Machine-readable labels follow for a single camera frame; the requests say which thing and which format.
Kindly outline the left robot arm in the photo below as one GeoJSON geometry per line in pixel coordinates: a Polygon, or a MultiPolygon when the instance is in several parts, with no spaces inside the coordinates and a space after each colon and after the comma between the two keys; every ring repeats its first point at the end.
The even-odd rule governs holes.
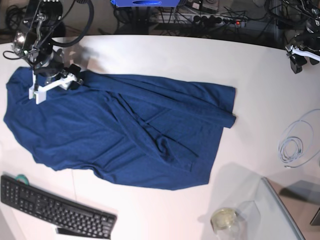
{"type": "Polygon", "coordinates": [[[278,22],[290,27],[303,26],[303,31],[294,35],[284,47],[290,61],[291,70],[298,74],[307,63],[315,66],[320,63],[320,8],[311,0],[284,0],[283,3],[293,8],[301,15],[299,21],[294,21],[273,12],[270,1],[266,0],[266,13],[278,22]]]}

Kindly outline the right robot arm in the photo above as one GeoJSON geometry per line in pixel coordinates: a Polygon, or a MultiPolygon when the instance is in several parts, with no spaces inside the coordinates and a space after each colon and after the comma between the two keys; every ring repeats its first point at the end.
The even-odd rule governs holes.
{"type": "Polygon", "coordinates": [[[63,49],[77,44],[88,33],[93,19],[94,6],[90,0],[79,0],[88,6],[88,20],[79,36],[70,42],[57,42],[54,31],[63,23],[67,13],[59,0],[31,0],[12,41],[12,53],[17,60],[25,60],[32,70],[32,88],[40,90],[37,77],[46,78],[45,85],[57,84],[63,89],[75,90],[83,84],[81,68],[75,64],[66,67],[63,49]]]}

